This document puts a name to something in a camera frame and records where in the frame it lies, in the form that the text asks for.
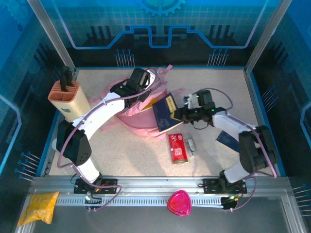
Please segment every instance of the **table surface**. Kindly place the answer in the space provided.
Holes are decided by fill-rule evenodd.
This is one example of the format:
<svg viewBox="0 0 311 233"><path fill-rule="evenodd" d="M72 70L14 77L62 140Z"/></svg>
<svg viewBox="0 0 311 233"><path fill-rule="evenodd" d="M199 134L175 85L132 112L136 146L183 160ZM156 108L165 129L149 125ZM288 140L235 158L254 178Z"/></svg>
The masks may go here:
<svg viewBox="0 0 311 233"><path fill-rule="evenodd" d="M87 98L99 97L104 87L131 74L132 69L80 70L77 81ZM246 86L243 70L217 69L172 69L166 74L167 90L181 87L187 90L176 97L178 107L182 97L205 87L214 87L226 92L234 103L230 113L250 124L257 125L251 98ZM217 107L230 106L228 99L220 93L211 91ZM205 126L197 122L196 127ZM218 176L219 172L235 164L238 153L216 141L221 130L207 127L196 130L190 124L182 124L168 133L191 134L197 154L189 157L189 162L173 164L167 138L159 140L140 137L122 125L106 132L97 132L90 140L92 161L103 175L112 176ZM57 168L59 152L55 153L50 175L73 175L70 167Z"/></svg>

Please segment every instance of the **pink pouch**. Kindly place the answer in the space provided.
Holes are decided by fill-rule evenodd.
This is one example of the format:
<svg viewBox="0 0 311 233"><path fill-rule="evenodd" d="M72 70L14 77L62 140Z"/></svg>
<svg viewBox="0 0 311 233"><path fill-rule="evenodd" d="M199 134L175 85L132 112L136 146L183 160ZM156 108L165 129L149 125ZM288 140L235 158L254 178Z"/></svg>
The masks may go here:
<svg viewBox="0 0 311 233"><path fill-rule="evenodd" d="M157 98L157 100L160 100L161 98L167 95L167 90L166 90L167 82L164 81L164 77L165 77L165 74L171 68L172 68L172 65L169 65L166 69L159 68L157 71L158 71L158 77L160 78L160 81L155 80L155 83L152 84L152 86L156 86L159 83L161 83L161 86L158 87L156 90L153 90L144 102L137 101L130 108L124 109L123 111L117 113L115 115L117 117L116 121L104 124L101 127L102 132L105 132L109 130L110 128L122 123L126 128L128 128L133 133L139 136L150 136L150 137L156 137L159 139L165 138L166 134L159 132L152 107L146 110L143 110L143 109L150 103L152 99ZM109 92L110 88L113 85L127 78L128 77L124 77L106 86L106 88L101 93L101 98L103 99L107 95L107 93ZM185 91L185 89L180 88L180 89L173 91L172 94L173 96L176 96L182 93L183 91ZM89 101L99 102L100 99L90 99Z"/></svg>

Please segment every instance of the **yellow plastic bag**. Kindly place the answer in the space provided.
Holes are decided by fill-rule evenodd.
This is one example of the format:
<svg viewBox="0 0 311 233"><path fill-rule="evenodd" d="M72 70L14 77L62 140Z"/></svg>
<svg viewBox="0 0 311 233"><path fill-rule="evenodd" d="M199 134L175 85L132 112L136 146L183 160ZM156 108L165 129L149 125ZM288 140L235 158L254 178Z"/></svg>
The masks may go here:
<svg viewBox="0 0 311 233"><path fill-rule="evenodd" d="M30 203L20 217L18 225L22 226L40 219L47 224L51 224L58 195L59 192L32 194Z"/></svg>

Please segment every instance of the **metal frame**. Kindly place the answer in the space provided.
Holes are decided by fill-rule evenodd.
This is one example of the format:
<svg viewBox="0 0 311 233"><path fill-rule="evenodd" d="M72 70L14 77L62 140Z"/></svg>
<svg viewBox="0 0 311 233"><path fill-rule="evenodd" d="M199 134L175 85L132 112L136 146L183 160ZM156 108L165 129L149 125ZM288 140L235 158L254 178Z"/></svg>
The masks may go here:
<svg viewBox="0 0 311 233"><path fill-rule="evenodd" d="M255 67L258 59L260 58L262 52L266 48L270 38L273 36L274 32L280 21L282 20L284 14L287 11L287 8L291 4L292 0L280 0L280 3L276 7L273 15L271 16L266 28L264 29L258 43L256 44L247 64L246 64L246 73L250 74L250 72Z"/></svg>
<svg viewBox="0 0 311 233"><path fill-rule="evenodd" d="M196 206L204 204L197 203L197 199L214 199L223 195L208 195L204 194L203 188L199 188L198 184L202 179L214 179L215 177L114 177L118 179L118 184L122 186L120 199L132 200L133 198L147 198L147 197L169 197L177 190L185 190L189 193L192 202ZM252 179L246 181L249 197L254 188L254 181ZM73 193L74 185L70 183L70 176L46 176L34 177L29 194L47 193L60 191L61 199L76 199L83 198L85 195L78 195ZM257 186L254 197L280 197L283 203L284 213L287 217L288 224L292 233L306 233L307 229L303 223L303 219L299 213L295 197L287 177L279 177L277 179L271 177L257 177ZM25 206L29 203L29 197L26 199ZM66 206L81 206L81 203L72 201ZM127 206L141 206L141 204L127 204ZM17 227L16 233L31 232L34 224L27 224L23 227Z"/></svg>
<svg viewBox="0 0 311 233"><path fill-rule="evenodd" d="M75 65L69 53L67 52L65 45L63 44L61 38L59 37L54 25L52 24L52 21L50 17L48 16L48 13L44 9L41 1L40 0L27 0L27 2L31 6L35 15L37 16L40 24L42 25L43 29L45 30L52 44L54 45L60 58L63 60L64 65L68 66L71 70L75 70Z"/></svg>

